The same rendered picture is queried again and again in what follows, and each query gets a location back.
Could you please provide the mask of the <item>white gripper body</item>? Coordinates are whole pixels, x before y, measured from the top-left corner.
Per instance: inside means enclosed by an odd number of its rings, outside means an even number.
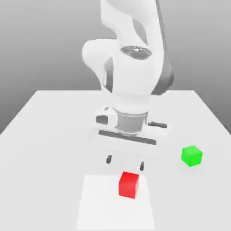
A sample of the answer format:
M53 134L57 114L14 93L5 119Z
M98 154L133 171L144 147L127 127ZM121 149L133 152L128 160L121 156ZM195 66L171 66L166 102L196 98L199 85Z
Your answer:
M164 157L167 138L168 129L159 127L149 127L133 137L99 128L92 128L89 132L89 142L96 148L144 157Z

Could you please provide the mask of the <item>small red cube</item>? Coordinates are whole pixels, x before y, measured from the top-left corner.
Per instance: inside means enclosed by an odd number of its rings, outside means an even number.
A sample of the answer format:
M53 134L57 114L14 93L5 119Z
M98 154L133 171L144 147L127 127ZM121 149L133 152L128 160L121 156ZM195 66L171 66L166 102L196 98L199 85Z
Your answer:
M119 180L119 196L135 199L139 188L139 175L123 172Z

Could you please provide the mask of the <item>small green cube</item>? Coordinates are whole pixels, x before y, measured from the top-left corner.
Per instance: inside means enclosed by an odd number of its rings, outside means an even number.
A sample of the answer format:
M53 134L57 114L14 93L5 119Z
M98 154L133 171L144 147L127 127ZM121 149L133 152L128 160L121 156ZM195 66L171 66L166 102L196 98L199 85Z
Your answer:
M199 165L203 152L196 146L188 146L182 149L181 160L189 167Z

